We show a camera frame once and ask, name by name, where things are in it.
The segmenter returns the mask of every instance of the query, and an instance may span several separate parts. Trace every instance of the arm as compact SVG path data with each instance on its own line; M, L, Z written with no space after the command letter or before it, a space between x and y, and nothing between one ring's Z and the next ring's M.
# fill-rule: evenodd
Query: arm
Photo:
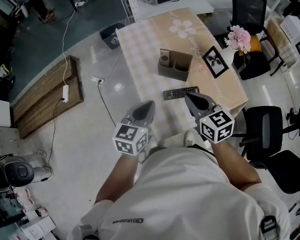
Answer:
M211 147L219 167L237 189L245 191L261 183L257 171L227 141L211 143Z
M117 201L132 188L137 171L139 155L122 154L112 172L96 195L95 204L102 200Z

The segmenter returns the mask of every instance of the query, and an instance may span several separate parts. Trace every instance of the floor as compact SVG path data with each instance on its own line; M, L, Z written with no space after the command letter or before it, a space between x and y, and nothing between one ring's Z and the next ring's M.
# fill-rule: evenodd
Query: floor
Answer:
M69 0L44 2L47 8L55 8L54 19L48 24L43 24L38 20L37 12L31 9L29 17L20 22L13 40L15 49L11 55L10 66L16 81L10 93L10 101L62 53L62 39L73 8ZM77 8L69 23L64 38L64 50L125 18L126 13L121 0L87 0L86 4Z
M88 75L107 79L101 91L115 122L120 121L127 109L140 101L121 49L110 50L102 42L98 32L80 41L66 53L79 58ZM61 59L62 56L59 56L40 74ZM274 69L276 66L274 61L271 67ZM50 160L53 176L48 181L30 186L41 205L50 212L57 225L57 232L64 239L79 218L91 208L99 188L119 158L112 142L114 126L102 103L98 88L82 70L80 75L84 102L56 119L53 155ZM300 108L298 67L285 73L279 70L272 77L264 74L243 81L242 84L249 99L247 108L278 106L282 109L283 117L290 108ZM238 132L245 130L241 113L236 119L236 125ZM49 153L53 129L53 122L50 122L27 138L24 141L24 151L27 153L43 149ZM182 143L182 134L177 138L179 144ZM237 138L230 138L230 142L238 147ZM298 135L293 140L287 134L283 136L282 150L287 149L300 157ZM268 171L258 170L258 173L262 181L280 196L288 208L300 199L299 194L283 193Z

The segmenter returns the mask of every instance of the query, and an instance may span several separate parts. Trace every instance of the white t-shirt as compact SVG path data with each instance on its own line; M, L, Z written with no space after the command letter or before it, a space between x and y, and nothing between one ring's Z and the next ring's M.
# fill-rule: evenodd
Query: white t-shirt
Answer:
M270 188L256 184L242 192L212 155L168 148L148 158L116 202L96 203L67 240L92 233L100 240L258 240L267 215L275 216L279 239L288 240L288 209Z

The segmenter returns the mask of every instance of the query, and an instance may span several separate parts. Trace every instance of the white floor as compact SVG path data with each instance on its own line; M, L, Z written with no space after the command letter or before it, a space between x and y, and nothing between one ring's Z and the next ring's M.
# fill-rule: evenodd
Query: white floor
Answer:
M120 54L121 49L111 51L99 34L81 41L67 53L80 59L90 76L106 79ZM51 65L59 61L60 56ZM46 207L57 225L58 233L66 238L68 232L94 204L97 192L120 154L115 151L112 134L114 126L100 98L98 88L82 70L80 71L84 102L56 119L53 154L50 160L53 176L45 182L30 185L42 206ZM263 105L278 106L282 113L290 108L300 108L300 69L295 68L273 76L243 81L249 98L247 108ZM121 120L127 109L137 104L140 98L123 54L120 54L110 78L101 87L104 100L115 122ZM237 128L244 131L242 115L238 116ZM51 149L54 125L50 122L24 141L25 152ZM232 138L234 145L238 139ZM291 150L300 157L300 137L294 140L283 136L282 150ZM268 171L259 170L262 180L278 193L290 208L300 199L299 194L284 194Z

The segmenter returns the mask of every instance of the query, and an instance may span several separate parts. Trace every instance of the white shelf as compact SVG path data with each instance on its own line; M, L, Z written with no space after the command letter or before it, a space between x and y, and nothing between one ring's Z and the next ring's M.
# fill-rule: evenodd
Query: white shelf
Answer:
M207 14L213 13L214 11L214 8L207 2L207 0L180 0L156 5L138 0L137 6L141 19L147 19L155 15L187 7L191 8L195 14Z

